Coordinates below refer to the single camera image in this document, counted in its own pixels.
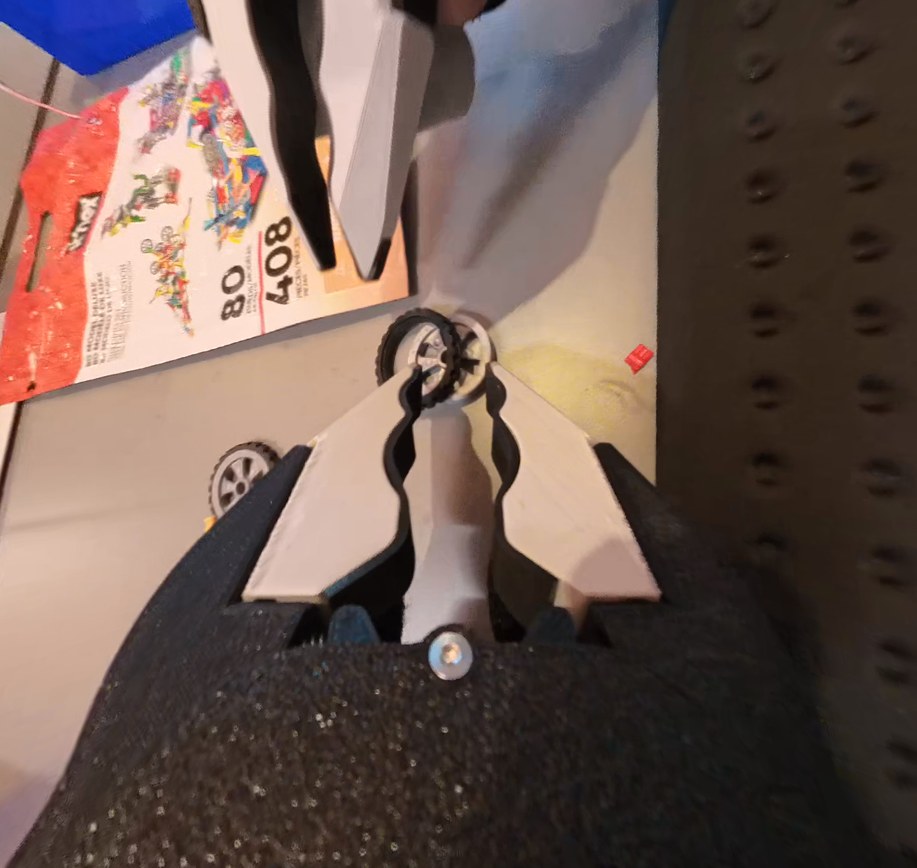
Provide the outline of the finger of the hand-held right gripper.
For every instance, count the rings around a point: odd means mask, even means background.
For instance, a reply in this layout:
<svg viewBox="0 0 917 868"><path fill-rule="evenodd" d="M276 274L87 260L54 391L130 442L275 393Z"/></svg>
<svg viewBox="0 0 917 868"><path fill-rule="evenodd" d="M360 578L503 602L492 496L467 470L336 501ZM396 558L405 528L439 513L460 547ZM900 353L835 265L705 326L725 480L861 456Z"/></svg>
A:
<svg viewBox="0 0 917 868"><path fill-rule="evenodd" d="M315 148L318 101L300 0L201 0L215 57L295 227L321 270L337 265L327 185Z"/></svg>
<svg viewBox="0 0 917 868"><path fill-rule="evenodd" d="M318 0L317 90L330 131L329 193L355 265L377 278L400 219L434 53L395 0Z"/></svg>

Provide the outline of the black perforated pad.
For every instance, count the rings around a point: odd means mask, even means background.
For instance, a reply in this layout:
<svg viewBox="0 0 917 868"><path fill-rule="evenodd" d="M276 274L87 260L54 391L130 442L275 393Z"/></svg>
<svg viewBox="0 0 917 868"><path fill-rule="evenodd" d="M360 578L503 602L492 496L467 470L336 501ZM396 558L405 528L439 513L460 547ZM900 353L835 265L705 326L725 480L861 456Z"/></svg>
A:
<svg viewBox="0 0 917 868"><path fill-rule="evenodd" d="M660 486L915 866L916 0L660 0Z"/></svg>

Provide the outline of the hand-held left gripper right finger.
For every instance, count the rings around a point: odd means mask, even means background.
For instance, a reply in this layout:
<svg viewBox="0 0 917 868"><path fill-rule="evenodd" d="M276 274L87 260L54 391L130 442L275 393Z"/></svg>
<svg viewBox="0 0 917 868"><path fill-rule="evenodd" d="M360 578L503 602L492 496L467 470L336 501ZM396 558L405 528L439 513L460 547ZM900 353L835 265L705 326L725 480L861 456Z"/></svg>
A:
<svg viewBox="0 0 917 868"><path fill-rule="evenodd" d="M594 605L659 603L600 446L551 402L491 363L485 375L499 476L489 562L494 629L576 637Z"/></svg>

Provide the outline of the blue plastic bin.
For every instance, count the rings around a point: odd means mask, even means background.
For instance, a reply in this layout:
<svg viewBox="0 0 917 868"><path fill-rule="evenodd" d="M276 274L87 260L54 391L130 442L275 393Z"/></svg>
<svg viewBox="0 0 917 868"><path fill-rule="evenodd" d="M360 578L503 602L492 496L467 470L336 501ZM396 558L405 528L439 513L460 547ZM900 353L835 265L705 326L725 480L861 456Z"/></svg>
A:
<svg viewBox="0 0 917 868"><path fill-rule="evenodd" d="M1 21L86 76L194 28L187 0L1 0Z"/></svg>

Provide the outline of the K'nex building set booklet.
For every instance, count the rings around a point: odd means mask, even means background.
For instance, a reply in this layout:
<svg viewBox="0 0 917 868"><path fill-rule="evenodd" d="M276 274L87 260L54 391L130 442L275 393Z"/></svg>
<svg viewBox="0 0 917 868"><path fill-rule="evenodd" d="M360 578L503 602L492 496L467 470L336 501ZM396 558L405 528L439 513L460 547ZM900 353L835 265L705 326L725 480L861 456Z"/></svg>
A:
<svg viewBox="0 0 917 868"><path fill-rule="evenodd" d="M42 132L2 333L2 404L404 299L403 227L319 269L201 39Z"/></svg>

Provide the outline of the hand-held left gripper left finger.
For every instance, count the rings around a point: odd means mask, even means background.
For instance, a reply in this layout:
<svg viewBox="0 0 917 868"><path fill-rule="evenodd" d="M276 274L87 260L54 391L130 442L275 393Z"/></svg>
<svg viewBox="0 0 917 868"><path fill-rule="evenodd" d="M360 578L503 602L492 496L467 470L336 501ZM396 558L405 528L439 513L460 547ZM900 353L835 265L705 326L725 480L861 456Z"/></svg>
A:
<svg viewBox="0 0 917 868"><path fill-rule="evenodd" d="M403 642L416 572L405 480L422 397L421 372L399 371L307 443L242 589L246 607L298 610L327 635L336 615L361 611L382 642Z"/></svg>

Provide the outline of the black rubber tire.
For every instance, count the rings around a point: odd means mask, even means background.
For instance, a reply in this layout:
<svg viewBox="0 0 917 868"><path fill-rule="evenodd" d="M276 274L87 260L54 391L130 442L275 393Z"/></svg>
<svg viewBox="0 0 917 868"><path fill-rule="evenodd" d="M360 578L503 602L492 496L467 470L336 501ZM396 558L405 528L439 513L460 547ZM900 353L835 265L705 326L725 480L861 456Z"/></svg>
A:
<svg viewBox="0 0 917 868"><path fill-rule="evenodd" d="M444 402L459 382L461 371L461 341L458 330L449 318L431 309L413 309L397 317L387 329L378 347L375 359L376 380L384 384L395 375L395 358L407 336L416 328L432 325L439 333L440 347L437 367L442 369L435 385L421 391L421 407L432 409Z"/></svg>

